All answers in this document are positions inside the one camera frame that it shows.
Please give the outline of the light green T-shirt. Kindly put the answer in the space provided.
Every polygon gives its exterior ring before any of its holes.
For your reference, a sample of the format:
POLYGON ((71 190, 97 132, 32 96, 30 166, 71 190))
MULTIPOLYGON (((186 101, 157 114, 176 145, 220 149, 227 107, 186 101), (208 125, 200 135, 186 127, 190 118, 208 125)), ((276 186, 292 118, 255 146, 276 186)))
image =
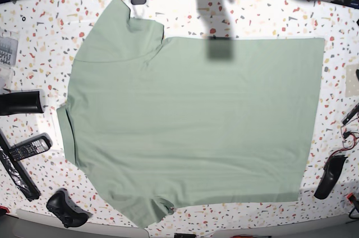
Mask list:
POLYGON ((325 41, 164 38, 113 0, 58 109, 65 157, 144 228, 173 208, 298 199, 325 41))

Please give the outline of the black TV remote control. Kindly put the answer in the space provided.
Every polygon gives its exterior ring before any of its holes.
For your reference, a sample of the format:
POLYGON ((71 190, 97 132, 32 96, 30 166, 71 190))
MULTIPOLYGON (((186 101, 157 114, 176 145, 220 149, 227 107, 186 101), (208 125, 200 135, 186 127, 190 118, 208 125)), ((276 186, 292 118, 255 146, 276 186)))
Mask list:
POLYGON ((29 140, 18 143, 10 148, 10 155, 19 162, 23 159, 47 152, 52 147, 52 141, 46 134, 41 134, 29 140))

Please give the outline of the black game controller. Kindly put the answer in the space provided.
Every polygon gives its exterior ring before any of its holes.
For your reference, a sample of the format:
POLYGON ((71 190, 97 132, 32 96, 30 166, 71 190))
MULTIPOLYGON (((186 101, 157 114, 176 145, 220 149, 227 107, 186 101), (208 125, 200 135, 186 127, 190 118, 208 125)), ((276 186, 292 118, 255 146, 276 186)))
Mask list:
POLYGON ((65 228, 81 227, 89 218, 86 213, 78 213, 68 205, 66 194, 62 190, 58 190, 49 198, 46 208, 62 222, 65 228))

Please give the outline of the black curved handheld device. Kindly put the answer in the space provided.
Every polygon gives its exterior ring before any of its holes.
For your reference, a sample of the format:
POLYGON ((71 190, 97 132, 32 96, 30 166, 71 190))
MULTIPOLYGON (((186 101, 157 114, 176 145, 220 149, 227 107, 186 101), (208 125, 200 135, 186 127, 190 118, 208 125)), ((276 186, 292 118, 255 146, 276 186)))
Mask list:
POLYGON ((324 174, 314 194, 316 199, 324 200, 329 196, 342 173, 346 159, 345 155, 335 155, 326 162, 324 174))

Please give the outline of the beige square pad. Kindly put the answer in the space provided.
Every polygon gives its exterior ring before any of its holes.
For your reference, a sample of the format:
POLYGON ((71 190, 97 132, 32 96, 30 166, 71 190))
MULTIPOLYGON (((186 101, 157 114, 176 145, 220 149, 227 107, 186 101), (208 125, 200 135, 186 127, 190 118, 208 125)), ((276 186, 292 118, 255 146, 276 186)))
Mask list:
POLYGON ((346 67, 346 97, 358 96, 358 64, 346 67))

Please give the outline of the long black bar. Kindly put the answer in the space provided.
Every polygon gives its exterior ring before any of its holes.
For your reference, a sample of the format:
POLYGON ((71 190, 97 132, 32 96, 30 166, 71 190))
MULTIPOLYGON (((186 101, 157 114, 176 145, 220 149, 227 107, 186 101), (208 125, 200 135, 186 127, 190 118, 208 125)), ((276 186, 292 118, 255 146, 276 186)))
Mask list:
POLYGON ((6 172, 9 174, 16 188, 20 190, 20 192, 29 202, 40 198, 40 192, 38 188, 34 185, 23 166, 17 163, 10 155, 10 146, 2 132, 1 163, 4 166, 6 172))

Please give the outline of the clear plastic parts box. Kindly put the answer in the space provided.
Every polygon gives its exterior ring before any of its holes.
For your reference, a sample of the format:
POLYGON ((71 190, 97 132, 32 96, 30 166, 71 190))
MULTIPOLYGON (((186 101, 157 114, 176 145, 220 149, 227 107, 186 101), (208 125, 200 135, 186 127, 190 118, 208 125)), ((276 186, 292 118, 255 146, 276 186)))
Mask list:
POLYGON ((18 41, 9 37, 1 37, 0 61, 7 67, 13 67, 16 63, 18 41))

